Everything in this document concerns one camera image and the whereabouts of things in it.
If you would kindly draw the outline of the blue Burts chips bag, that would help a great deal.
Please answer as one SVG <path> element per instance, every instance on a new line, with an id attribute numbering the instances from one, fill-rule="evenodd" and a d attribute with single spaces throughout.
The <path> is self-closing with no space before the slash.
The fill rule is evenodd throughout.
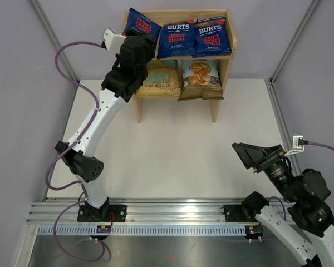
<path id="1" fill-rule="evenodd" d="M 162 27 L 157 23 L 153 22 L 152 20 L 148 19 L 144 14 L 140 13 L 139 11 L 130 8 L 123 35 L 125 35 L 128 29 L 136 30 L 141 34 L 151 34 L 156 40 L 158 40 L 159 33 Z"/>
<path id="2" fill-rule="evenodd" d="M 232 53 L 225 26 L 226 17 L 197 20 L 194 28 L 193 57 L 226 55 Z"/>
<path id="3" fill-rule="evenodd" d="M 157 52 L 157 59 L 188 56 L 195 53 L 196 20 L 186 20 L 163 25 Z"/>

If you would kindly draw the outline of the tan kettle chips bag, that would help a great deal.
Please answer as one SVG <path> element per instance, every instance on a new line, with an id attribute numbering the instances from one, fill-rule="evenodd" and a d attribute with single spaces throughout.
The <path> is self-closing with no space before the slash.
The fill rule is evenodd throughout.
<path id="1" fill-rule="evenodd" d="M 152 60 L 147 65 L 147 71 L 148 76 L 136 91 L 136 98 L 180 96 L 177 60 Z"/>

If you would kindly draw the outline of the light blue cassava chips bag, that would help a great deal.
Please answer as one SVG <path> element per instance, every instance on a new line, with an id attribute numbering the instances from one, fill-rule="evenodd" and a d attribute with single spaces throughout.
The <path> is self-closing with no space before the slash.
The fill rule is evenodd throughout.
<path id="1" fill-rule="evenodd" d="M 181 60 L 181 66 L 183 84 L 178 101 L 224 99 L 216 60 Z"/>

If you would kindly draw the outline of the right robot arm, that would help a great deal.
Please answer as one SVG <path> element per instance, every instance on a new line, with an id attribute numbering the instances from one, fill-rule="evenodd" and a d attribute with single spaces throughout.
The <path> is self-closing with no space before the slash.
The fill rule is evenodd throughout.
<path id="1" fill-rule="evenodd" d="M 283 199 L 292 204 L 287 211 L 308 238 L 301 237 L 256 191 L 242 201 L 243 217 L 268 228 L 301 266 L 334 266 L 334 215 L 325 202 L 331 192 L 321 173 L 306 169 L 295 176 L 281 145 L 260 147 L 235 142 L 232 148 L 246 169 L 264 172 Z"/>

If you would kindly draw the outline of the wooden two-tier shelf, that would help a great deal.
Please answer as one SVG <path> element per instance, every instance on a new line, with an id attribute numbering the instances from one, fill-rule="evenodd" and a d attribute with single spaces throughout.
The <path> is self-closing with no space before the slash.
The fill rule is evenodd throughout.
<path id="1" fill-rule="evenodd" d="M 223 94 L 228 82 L 230 71 L 232 69 L 232 64 L 234 60 L 235 53 L 237 51 L 237 31 L 233 22 L 232 11 L 229 9 L 151 9 L 151 10 L 139 10 L 140 13 L 144 14 L 147 18 L 151 19 L 155 23 L 163 26 L 164 24 L 179 22 L 189 19 L 207 19 L 214 17 L 224 17 L 225 16 L 225 27 L 228 35 L 229 43 L 232 47 L 232 54 L 216 55 L 204 58 L 193 58 L 191 55 L 180 56 L 180 57 L 169 57 L 163 60 L 178 60 L 179 66 L 179 78 L 181 82 L 182 77 L 182 66 L 181 60 L 197 60 L 197 59 L 213 59 L 217 60 L 217 70 L 219 78 L 221 80 Z M 141 123 L 143 119 L 143 100 L 144 98 L 136 98 L 133 96 L 132 103 L 134 104 L 134 110 L 136 114 L 136 119 L 138 123 Z M 210 114 L 212 123 L 217 121 L 221 100 L 210 100 Z"/>

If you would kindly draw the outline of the left aluminium frame post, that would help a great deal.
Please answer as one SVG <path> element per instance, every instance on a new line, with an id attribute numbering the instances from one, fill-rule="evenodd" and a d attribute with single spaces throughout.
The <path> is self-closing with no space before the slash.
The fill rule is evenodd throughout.
<path id="1" fill-rule="evenodd" d="M 58 40 L 51 23 L 49 22 L 41 4 L 37 0 L 28 0 L 29 4 L 32 6 L 35 14 L 37 15 L 38 20 L 43 26 L 44 32 L 48 36 L 48 39 L 50 40 L 51 44 L 53 45 L 54 49 L 58 51 L 61 48 L 60 41 Z M 59 56 L 60 61 L 65 69 L 67 71 L 68 77 L 73 79 L 74 81 L 78 82 L 77 76 L 75 71 L 73 70 L 69 60 L 67 59 L 67 56 L 64 52 L 62 52 Z"/>

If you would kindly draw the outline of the aluminium frame post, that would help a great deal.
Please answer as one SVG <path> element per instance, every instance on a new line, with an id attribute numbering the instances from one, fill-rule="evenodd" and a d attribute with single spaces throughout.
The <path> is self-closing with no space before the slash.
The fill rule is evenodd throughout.
<path id="1" fill-rule="evenodd" d="M 44 32 L 48 36 L 48 39 L 50 40 L 51 44 L 53 45 L 54 49 L 58 51 L 61 48 L 60 41 L 58 40 L 51 23 L 49 22 L 41 4 L 37 0 L 28 0 L 29 4 L 32 6 L 35 14 L 37 15 L 38 20 L 43 26 Z M 67 56 L 64 52 L 62 52 L 59 56 L 60 61 L 65 69 L 67 71 L 68 77 L 73 79 L 74 81 L 78 82 L 77 76 L 75 71 L 73 70 L 69 60 L 67 59 Z"/>
<path id="2" fill-rule="evenodd" d="M 269 83 L 273 86 L 281 74 L 281 71 L 284 69 L 287 61 L 289 60 L 291 54 L 293 53 L 294 49 L 297 46 L 297 43 L 300 41 L 304 31 L 306 30 L 307 26 L 309 25 L 312 17 L 315 15 L 317 9 L 319 8 L 320 4 L 322 3 L 321 0 L 312 0 L 310 5 L 308 6 L 305 14 L 303 15 L 301 22 L 299 23 L 296 31 L 294 32 L 285 52 L 283 53 L 281 60 L 279 61 L 276 69 L 274 70 L 273 74 L 269 79 Z"/>

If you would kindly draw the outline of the right aluminium frame post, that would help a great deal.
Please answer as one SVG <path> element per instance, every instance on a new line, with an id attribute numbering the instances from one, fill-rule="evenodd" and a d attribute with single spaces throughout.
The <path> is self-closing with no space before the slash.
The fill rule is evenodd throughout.
<path id="1" fill-rule="evenodd" d="M 279 61 L 276 69 L 274 70 L 273 74 L 269 79 L 269 83 L 273 86 L 281 74 L 281 71 L 284 69 L 287 61 L 289 60 L 291 54 L 293 53 L 294 49 L 297 46 L 297 43 L 300 41 L 304 31 L 306 30 L 307 26 L 309 25 L 312 17 L 315 15 L 317 9 L 319 8 L 320 4 L 322 3 L 321 0 L 312 0 L 310 5 L 308 6 L 305 14 L 303 15 L 301 22 L 299 23 L 296 31 L 294 32 L 285 52 L 283 53 L 281 60 Z"/>

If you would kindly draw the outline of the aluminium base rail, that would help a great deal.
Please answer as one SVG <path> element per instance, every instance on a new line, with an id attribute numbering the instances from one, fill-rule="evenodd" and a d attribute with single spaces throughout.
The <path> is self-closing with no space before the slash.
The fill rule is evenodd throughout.
<path id="1" fill-rule="evenodd" d="M 75 204 L 76 198 L 47 198 L 28 209 L 26 224 L 53 224 L 59 214 Z M 122 199 L 111 204 L 127 206 L 126 225 L 223 225 L 226 204 L 240 204 L 241 198 L 219 199 Z"/>

